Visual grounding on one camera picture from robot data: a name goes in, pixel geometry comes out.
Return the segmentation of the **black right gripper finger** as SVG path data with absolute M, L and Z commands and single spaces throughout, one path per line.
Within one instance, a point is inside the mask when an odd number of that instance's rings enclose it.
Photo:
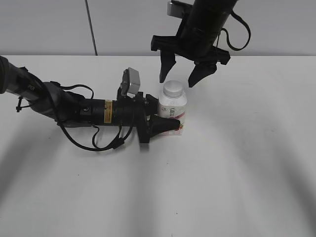
M 216 63 L 213 62 L 201 62 L 196 64 L 188 79 L 189 87 L 194 87 L 205 77 L 214 74 L 216 70 Z
M 172 67 L 176 64 L 175 53 L 166 50 L 160 51 L 160 75 L 159 82 L 164 82 Z

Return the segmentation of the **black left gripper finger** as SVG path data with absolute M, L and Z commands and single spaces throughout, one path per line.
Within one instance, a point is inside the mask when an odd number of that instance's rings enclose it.
M 159 100 L 150 94 L 146 95 L 146 115 L 156 115 L 158 113 Z
M 177 119 L 152 116 L 149 119 L 149 135 L 154 137 L 164 132 L 176 130 L 179 126 L 180 121 Z

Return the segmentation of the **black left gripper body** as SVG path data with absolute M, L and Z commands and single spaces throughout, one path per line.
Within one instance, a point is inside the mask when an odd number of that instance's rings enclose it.
M 149 122 L 147 122 L 147 106 L 148 101 L 144 98 L 143 92 L 137 92 L 134 97 L 122 95 L 118 91 L 117 100 L 114 105 L 114 121 L 118 122 L 120 127 L 128 126 L 128 132 L 120 137 L 125 141 L 136 127 L 139 143 L 148 144 L 150 141 Z

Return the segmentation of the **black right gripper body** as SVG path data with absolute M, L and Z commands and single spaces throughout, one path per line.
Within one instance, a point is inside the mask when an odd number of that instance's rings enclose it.
M 196 63 L 220 62 L 226 65 L 230 60 L 228 51 L 213 44 L 223 28 L 229 12 L 222 9 L 192 9 L 183 15 L 174 36 L 154 35 L 151 50 L 185 57 Z

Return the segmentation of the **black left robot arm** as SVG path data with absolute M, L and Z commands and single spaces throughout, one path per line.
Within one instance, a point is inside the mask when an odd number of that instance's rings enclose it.
M 25 67 L 16 67 L 7 58 L 0 58 L 0 92 L 25 99 L 29 108 L 55 120 L 63 131 L 77 127 L 127 126 L 127 134 L 123 137 L 117 134 L 108 146 L 111 149 L 124 144 L 134 127 L 143 144 L 158 134 L 180 127 L 178 119 L 158 116 L 158 99 L 139 90 L 139 73 L 133 68 L 123 71 L 116 100 L 85 98 L 72 92 L 77 87 L 87 86 L 42 82 Z

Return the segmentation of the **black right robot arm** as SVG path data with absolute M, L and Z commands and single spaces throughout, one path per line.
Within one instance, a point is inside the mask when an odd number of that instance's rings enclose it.
M 171 0 L 168 3 L 167 14 L 180 18 L 181 23 L 176 35 L 152 38 L 151 50 L 160 51 L 161 83 L 176 64 L 177 55 L 195 64 L 188 78 L 189 87 L 214 74 L 217 63 L 228 63 L 229 52 L 214 46 L 214 42 L 235 4 L 235 0 L 196 0 L 193 4 Z

